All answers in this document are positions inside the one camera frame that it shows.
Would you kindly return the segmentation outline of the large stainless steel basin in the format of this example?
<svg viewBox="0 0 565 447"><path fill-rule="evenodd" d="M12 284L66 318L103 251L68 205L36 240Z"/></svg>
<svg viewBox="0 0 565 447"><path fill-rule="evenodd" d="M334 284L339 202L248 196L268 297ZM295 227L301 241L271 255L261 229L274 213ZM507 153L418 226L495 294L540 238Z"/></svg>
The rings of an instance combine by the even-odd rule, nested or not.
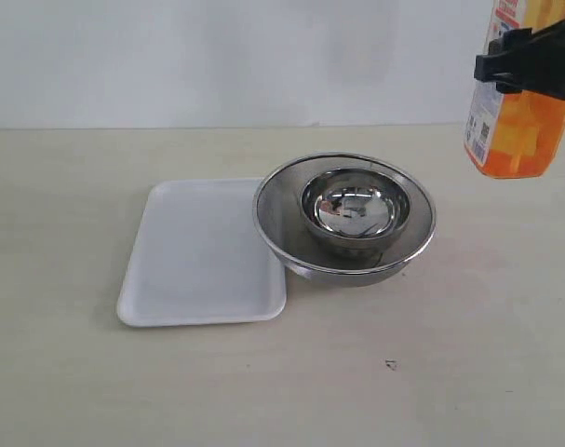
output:
<svg viewBox="0 0 565 447"><path fill-rule="evenodd" d="M300 212L304 185L318 173L337 168L360 168L387 174L410 195L408 225L399 239L382 251L329 247L311 235ZM400 272L428 246L436 230L432 197L414 177L382 160L351 153L319 153L280 166L255 193L255 227L274 255L295 274L341 287L381 282Z"/></svg>

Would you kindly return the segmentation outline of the orange dish soap pump bottle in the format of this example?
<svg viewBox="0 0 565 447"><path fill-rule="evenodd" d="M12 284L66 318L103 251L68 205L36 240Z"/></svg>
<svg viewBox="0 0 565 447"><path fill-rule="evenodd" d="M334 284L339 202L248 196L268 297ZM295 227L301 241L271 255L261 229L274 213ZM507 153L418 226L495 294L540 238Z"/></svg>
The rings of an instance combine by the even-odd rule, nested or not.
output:
<svg viewBox="0 0 565 447"><path fill-rule="evenodd" d="M564 19L565 1L496 1L479 55L508 31L537 32ZM565 130L565 101L529 91L502 94L493 83L475 81L464 131L464 149L473 164L496 179L543 175Z"/></svg>

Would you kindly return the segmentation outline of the small stainless steel bowl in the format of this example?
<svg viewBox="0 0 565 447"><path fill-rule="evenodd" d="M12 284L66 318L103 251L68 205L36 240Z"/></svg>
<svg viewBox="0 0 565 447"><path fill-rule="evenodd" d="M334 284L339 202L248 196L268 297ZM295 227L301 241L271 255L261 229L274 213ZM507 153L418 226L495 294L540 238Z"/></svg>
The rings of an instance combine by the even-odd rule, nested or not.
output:
<svg viewBox="0 0 565 447"><path fill-rule="evenodd" d="M303 187L300 212L311 235L329 247L382 251L406 229L411 199L387 174L360 168L318 173Z"/></svg>

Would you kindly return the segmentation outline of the white rectangular plastic tray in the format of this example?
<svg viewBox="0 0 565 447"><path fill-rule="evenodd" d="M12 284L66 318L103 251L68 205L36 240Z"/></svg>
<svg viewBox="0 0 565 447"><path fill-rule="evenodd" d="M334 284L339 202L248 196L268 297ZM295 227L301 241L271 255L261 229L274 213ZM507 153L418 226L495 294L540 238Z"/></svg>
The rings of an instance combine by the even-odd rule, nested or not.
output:
<svg viewBox="0 0 565 447"><path fill-rule="evenodd" d="M116 304L129 327L277 317L285 268L252 219L257 179L166 181L152 188Z"/></svg>

